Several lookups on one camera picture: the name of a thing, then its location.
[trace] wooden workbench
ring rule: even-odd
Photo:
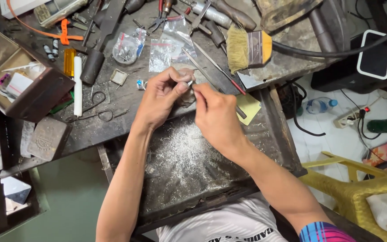
[[[83,10],[83,16],[89,18],[90,14],[94,12],[95,2],[96,1],[92,2],[87,9]],[[249,12],[249,14],[259,23],[260,17],[257,9],[253,5],[246,4],[251,3],[250,0],[229,0],[228,3],[233,4],[241,10]],[[186,9],[187,7],[183,3],[178,3],[178,6],[183,9]],[[94,91],[105,92],[107,94],[107,99],[105,102],[94,108],[94,110],[88,111],[94,112],[106,109],[115,111],[118,109],[128,109],[129,112],[121,117],[114,118],[110,122],[102,122],[97,117],[76,121],[73,123],[73,130],[64,149],[63,156],[68,156],[75,152],[96,146],[105,141],[127,134],[130,131],[131,124],[134,120],[138,105],[143,95],[143,91],[137,90],[136,81],[138,79],[148,80],[150,77],[156,75],[156,73],[151,73],[148,71],[150,42],[151,39],[159,39],[161,35],[161,28],[152,33],[150,37],[147,37],[146,45],[141,56],[132,65],[123,65],[116,62],[112,57],[112,49],[120,32],[124,32],[131,27],[136,27],[132,19],[136,19],[140,24],[149,25],[153,21],[153,19],[149,18],[149,16],[155,15],[157,15],[157,2],[154,1],[151,3],[146,3],[136,13],[123,16],[120,21],[121,24],[117,25],[115,32],[107,37],[107,43],[105,44],[106,47],[104,51],[106,59],[94,85]],[[23,20],[28,24],[37,27],[35,16],[33,16],[33,14],[23,16]],[[99,29],[95,28],[95,30],[97,33],[91,35],[88,46],[93,46],[96,42],[96,39],[99,38]],[[69,29],[69,34],[81,35],[83,34],[83,31]],[[13,37],[19,38],[21,41],[26,42],[32,47],[35,47],[36,50],[43,55],[44,51],[41,48],[43,43],[48,45],[51,44],[50,39],[39,36],[33,32],[30,32],[30,35],[26,35],[24,32],[16,32]],[[273,36],[273,39],[298,48],[320,51],[308,18],[301,19],[300,21],[294,23],[287,29],[283,30],[281,33]],[[202,46],[202,48],[207,51],[217,63],[219,63],[222,67],[227,68],[228,64],[226,56],[223,54],[221,49],[217,49],[215,47],[210,38],[205,36],[201,31],[196,31],[192,36],[192,40],[196,41],[200,46]],[[81,44],[79,42],[70,41],[69,47],[75,48],[80,45]],[[64,48],[65,47],[63,46],[60,47],[60,57],[56,62],[57,66],[61,69],[63,68]],[[224,75],[220,73],[214,66],[212,66],[211,63],[199,51],[197,51],[197,55],[197,62],[202,66],[207,66],[206,72],[220,84],[224,92],[238,94],[238,91],[232,85],[228,85],[229,82],[224,77]],[[258,85],[253,85],[252,89],[258,89],[259,87],[264,87],[271,83],[289,80],[296,76],[304,75],[324,67],[325,63],[319,59],[293,57],[274,51],[270,62],[267,63],[265,67],[246,70],[244,74],[245,76],[250,76],[250,78],[253,78],[254,81],[257,82]],[[117,89],[118,85],[116,83],[109,81],[114,69],[120,69],[121,71],[130,74],[125,84],[119,89]],[[84,86],[83,106],[88,106],[91,104],[91,92],[92,88],[90,86]],[[173,117],[180,116],[193,110],[195,110],[195,105],[192,105],[189,108],[178,108],[174,110],[171,115]],[[65,119],[66,117],[72,115],[72,112],[73,105],[66,108],[66,110],[60,111],[55,116],[57,118]],[[13,173],[18,173],[19,171],[24,171],[44,163],[46,163],[46,161],[43,161],[39,158],[23,159],[20,164],[16,164],[11,168],[7,168],[1,174],[1,176],[8,176]]]

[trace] blue bottle cap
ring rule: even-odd
[[[331,100],[331,101],[329,102],[329,105],[330,105],[331,107],[335,107],[335,106],[338,105],[338,101],[333,99],[333,100]]]

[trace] wooden brush handle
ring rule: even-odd
[[[218,11],[228,15],[235,23],[239,23],[247,30],[255,30],[256,23],[253,21],[252,18],[250,18],[247,14],[245,14],[243,11],[240,11],[238,9],[235,9],[225,0],[212,0],[212,5]]]

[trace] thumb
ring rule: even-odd
[[[167,101],[172,105],[177,100],[177,98],[181,97],[187,90],[189,89],[189,86],[186,82],[179,82],[177,85],[173,88],[173,90],[168,94]]]

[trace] fingernail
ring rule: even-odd
[[[180,82],[180,85],[178,86],[178,90],[184,92],[187,89],[189,89],[189,85],[187,85],[186,82]]]

